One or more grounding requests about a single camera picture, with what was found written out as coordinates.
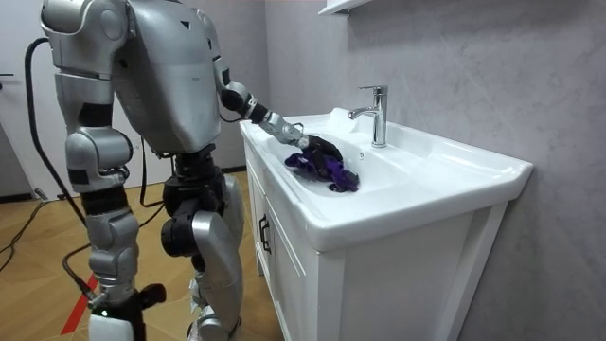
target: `humanoid robot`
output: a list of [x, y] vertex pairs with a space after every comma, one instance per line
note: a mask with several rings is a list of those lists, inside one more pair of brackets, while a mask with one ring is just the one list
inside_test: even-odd
[[281, 143], [312, 152], [320, 172], [326, 171], [323, 155], [341, 160], [341, 154], [231, 80], [213, 23], [199, 9], [177, 0], [44, 0], [41, 21], [59, 68], [67, 171], [81, 196], [89, 264], [100, 288], [89, 302], [89, 339], [145, 340], [142, 311], [162, 301], [164, 291], [161, 284], [140, 292], [134, 287], [139, 224], [123, 187], [133, 146], [112, 128], [116, 93], [154, 152], [175, 157], [176, 172], [163, 193], [171, 218], [161, 238], [170, 256], [188, 257], [194, 268], [190, 290], [200, 309], [187, 337], [234, 340], [241, 323], [243, 218], [235, 179], [211, 157], [220, 132], [218, 97]]

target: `black cable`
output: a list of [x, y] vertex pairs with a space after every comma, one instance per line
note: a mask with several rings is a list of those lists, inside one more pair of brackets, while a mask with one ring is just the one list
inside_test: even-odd
[[0, 250], [0, 254], [10, 250], [10, 254], [9, 257], [7, 258], [7, 260], [4, 262], [4, 264], [2, 264], [2, 267], [0, 267], [0, 272], [2, 272], [2, 270], [4, 270], [4, 268], [7, 267], [7, 265], [9, 265], [10, 260], [12, 260], [12, 257], [15, 254], [15, 244], [17, 242], [19, 242], [19, 240], [21, 239], [21, 237], [23, 236], [23, 234], [26, 232], [26, 229], [29, 227], [29, 225], [31, 224], [31, 222], [34, 220], [34, 218], [36, 218], [36, 214], [38, 214], [38, 211], [44, 207], [46, 204], [48, 203], [40, 203], [36, 206], [36, 208], [34, 208], [34, 210], [31, 212], [31, 215], [29, 215], [29, 219], [27, 220], [26, 224], [21, 227], [21, 229], [19, 230], [19, 232], [17, 232], [17, 234], [12, 237], [12, 239], [10, 240], [10, 244], [8, 244], [7, 246], [5, 246], [2, 250]]
[[[34, 51], [36, 50], [36, 47], [38, 47], [39, 45], [41, 45], [43, 43], [48, 43], [48, 38], [36, 39], [33, 43], [31, 43], [27, 47], [27, 51], [26, 51], [26, 96], [27, 96], [27, 117], [29, 118], [29, 132], [31, 133], [31, 139], [34, 143], [34, 147], [36, 148], [36, 152], [38, 152], [38, 155], [40, 155], [40, 158], [45, 163], [46, 168], [48, 169], [48, 171], [50, 172], [50, 175], [52, 175], [53, 179], [57, 183], [57, 186], [59, 186], [59, 189], [61, 190], [62, 194], [65, 196], [65, 199], [67, 200], [67, 202], [72, 207], [72, 209], [74, 210], [76, 215], [78, 215], [78, 218], [80, 219], [82, 224], [86, 227], [86, 220], [84, 219], [84, 215], [82, 215], [82, 212], [80, 212], [80, 209], [78, 208], [78, 206], [76, 206], [74, 199], [71, 197], [71, 195], [69, 195], [69, 192], [67, 191], [67, 188], [63, 184], [61, 177], [59, 176], [59, 174], [57, 174], [57, 171], [55, 170], [53, 165], [50, 163], [50, 160], [48, 160], [45, 150], [42, 148], [42, 145], [40, 144], [40, 137], [38, 137], [38, 128], [36, 126], [36, 110], [35, 110], [35, 106], [34, 106], [33, 81], [32, 81], [32, 77], [31, 77], [31, 60], [33, 59], [33, 54], [34, 54]], [[70, 254], [68, 254], [67, 256], [65, 256], [63, 258], [63, 261], [62, 261], [63, 269], [65, 270], [67, 275], [69, 275], [69, 277], [71, 277], [74, 280], [74, 282], [76, 282], [76, 285], [78, 285], [78, 287], [80, 288], [80, 290], [82, 291], [83, 294], [85, 294], [87, 297], [93, 296], [94, 295], [93, 290], [91, 290], [91, 288], [86, 284], [86, 282], [84, 280], [82, 280], [82, 278], [80, 278], [78, 275], [76, 275], [76, 273], [69, 267], [69, 264], [67, 262], [69, 260], [69, 257], [71, 257]]]
[[151, 203], [151, 204], [145, 204], [145, 192], [147, 191], [147, 187], [148, 187], [148, 164], [147, 164], [147, 159], [145, 157], [145, 140], [143, 139], [143, 136], [141, 136], [141, 149], [142, 149], [141, 152], [143, 154], [143, 171], [142, 171], [142, 175], [141, 175], [141, 192], [139, 193], [139, 204], [141, 204], [141, 206], [143, 206], [145, 208], [162, 205], [164, 203], [163, 201], [158, 201], [158, 202]]
[[162, 204], [162, 206], [160, 206], [160, 208], [158, 208], [158, 210], [156, 210], [156, 211], [155, 211], [155, 213], [153, 213], [153, 214], [151, 215], [151, 217], [150, 217], [150, 218], [148, 218], [148, 220], [146, 220], [145, 222], [141, 223], [141, 224], [139, 225], [139, 228], [141, 228], [141, 227], [145, 226], [146, 224], [149, 224], [149, 223], [150, 223], [150, 222], [151, 222], [153, 219], [155, 219], [155, 217], [156, 217], [158, 214], [160, 214], [160, 212], [162, 212], [162, 208], [164, 208], [164, 204]]

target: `faucet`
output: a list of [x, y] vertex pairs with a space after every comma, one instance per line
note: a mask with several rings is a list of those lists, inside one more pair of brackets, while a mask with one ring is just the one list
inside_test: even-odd
[[349, 119], [356, 119], [362, 114], [373, 115], [375, 123], [372, 134], [372, 147], [384, 148], [387, 146], [387, 85], [363, 86], [358, 89], [372, 89], [374, 105], [351, 110], [348, 112], [348, 117]]

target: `wooden floor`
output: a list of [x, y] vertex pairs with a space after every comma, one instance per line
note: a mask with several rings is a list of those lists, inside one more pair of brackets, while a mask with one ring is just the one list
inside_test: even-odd
[[[240, 340], [283, 340], [265, 279], [257, 276], [255, 248], [251, 234], [250, 205], [246, 173], [234, 174], [241, 187], [245, 206], [244, 236], [240, 255], [244, 270], [244, 302], [241, 310]], [[149, 187], [148, 201], [161, 198], [162, 186]], [[138, 204], [139, 189], [129, 189], [129, 202], [139, 222], [151, 216], [156, 207]], [[0, 205], [0, 246], [23, 226], [38, 202]], [[189, 313], [187, 286], [192, 276], [189, 260], [167, 256], [160, 244], [160, 229], [168, 218], [162, 212], [138, 235], [140, 248], [136, 287], [163, 283], [168, 291], [167, 302], [145, 312], [148, 340], [186, 340]], [[0, 340], [87, 340], [84, 313], [75, 332], [61, 335], [80, 292], [62, 269], [62, 257], [70, 250], [87, 243], [84, 228], [66, 202], [42, 208], [23, 238], [17, 243], [16, 255], [0, 273]], [[8, 252], [0, 255], [4, 263]], [[89, 252], [71, 260], [74, 270], [87, 280]]]

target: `white shelf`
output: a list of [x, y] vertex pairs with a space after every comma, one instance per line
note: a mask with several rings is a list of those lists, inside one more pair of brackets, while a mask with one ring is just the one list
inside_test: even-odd
[[371, 0], [329, 0], [326, 6], [320, 10], [320, 15], [341, 14], [349, 15], [349, 11]]

